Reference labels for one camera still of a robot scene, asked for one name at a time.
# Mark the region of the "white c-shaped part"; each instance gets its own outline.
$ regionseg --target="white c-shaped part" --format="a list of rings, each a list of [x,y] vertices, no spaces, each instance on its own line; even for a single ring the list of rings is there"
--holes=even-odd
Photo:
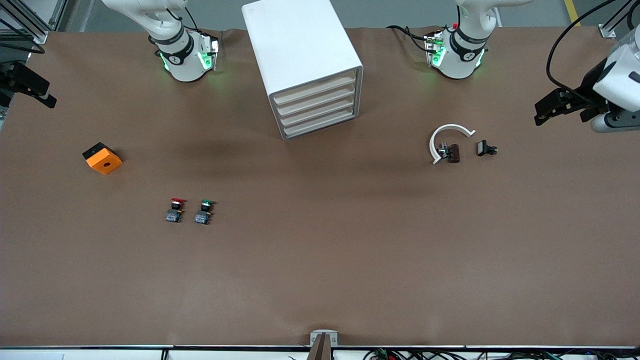
[[[459,132],[466,135],[467,138],[476,133],[476,130],[469,131],[466,127],[457,124],[446,124],[437,128],[436,131],[433,132],[433,135],[431,135],[431,140],[429,140],[429,151],[431,151],[431,156],[433,156],[434,165],[436,165],[438,161],[442,159],[442,157],[438,153],[438,150],[436,149],[435,140],[436,135],[443,130],[458,130]]]

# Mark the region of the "yellow floor line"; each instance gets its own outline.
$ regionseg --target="yellow floor line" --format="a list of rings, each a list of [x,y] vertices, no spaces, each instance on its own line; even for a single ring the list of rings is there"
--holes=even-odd
[[[578,12],[575,11],[573,0],[564,0],[564,5],[566,6],[566,11],[569,13],[569,19],[571,19],[571,22],[578,19]]]

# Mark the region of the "white rectangular box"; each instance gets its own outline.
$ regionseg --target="white rectangular box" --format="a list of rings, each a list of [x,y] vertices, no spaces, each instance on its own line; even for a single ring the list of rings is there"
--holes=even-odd
[[[329,0],[242,7],[282,138],[358,116],[362,63]]]

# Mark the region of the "brown table surface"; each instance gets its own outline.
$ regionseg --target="brown table surface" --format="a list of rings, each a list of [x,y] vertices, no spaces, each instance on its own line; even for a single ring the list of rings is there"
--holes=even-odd
[[[533,121],[559,28],[500,28],[446,79],[389,29],[348,31],[361,115],[283,141],[249,38],[174,81],[144,33],[53,33],[0,133],[0,344],[636,345],[640,133]],[[555,75],[577,86],[612,46],[577,28]],[[431,164],[446,123],[477,130]],[[478,158],[476,142],[499,148]],[[125,163],[108,176],[81,154]],[[172,197],[185,221],[164,221]],[[199,200],[218,202],[211,225]]]

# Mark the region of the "orange and black box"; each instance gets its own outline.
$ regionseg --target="orange and black box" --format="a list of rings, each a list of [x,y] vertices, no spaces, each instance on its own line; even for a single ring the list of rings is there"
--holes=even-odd
[[[99,142],[82,153],[86,163],[95,171],[106,175],[122,165],[122,160],[107,145]]]

